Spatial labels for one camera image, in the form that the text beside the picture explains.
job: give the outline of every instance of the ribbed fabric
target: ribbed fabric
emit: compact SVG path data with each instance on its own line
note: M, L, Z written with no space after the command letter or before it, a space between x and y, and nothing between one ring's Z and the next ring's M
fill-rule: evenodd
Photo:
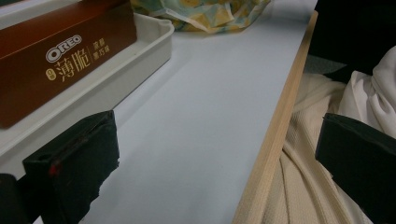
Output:
M349 211L315 159L322 118L337 111L344 88L323 75L303 75L263 223L370 223Z

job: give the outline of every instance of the brown box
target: brown box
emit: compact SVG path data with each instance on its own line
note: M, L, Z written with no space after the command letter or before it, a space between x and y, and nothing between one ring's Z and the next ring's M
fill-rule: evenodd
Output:
M0 128L135 41L129 0L83 0L0 30Z

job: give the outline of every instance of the white tray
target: white tray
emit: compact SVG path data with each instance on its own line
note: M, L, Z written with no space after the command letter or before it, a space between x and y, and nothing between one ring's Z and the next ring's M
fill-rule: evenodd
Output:
M22 17L31 15L29 8L15 13L21 13ZM132 46L11 128L0 129L0 173L23 176L21 161L24 158L78 120L113 109L170 59L174 32L171 22L138 14L134 14L134 18L137 41Z

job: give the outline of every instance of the patterned bag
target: patterned bag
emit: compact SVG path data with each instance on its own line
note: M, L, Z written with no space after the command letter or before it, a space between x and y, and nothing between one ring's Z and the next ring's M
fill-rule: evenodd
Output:
M224 33L248 27L270 0L131 0L136 13L170 20L177 31Z

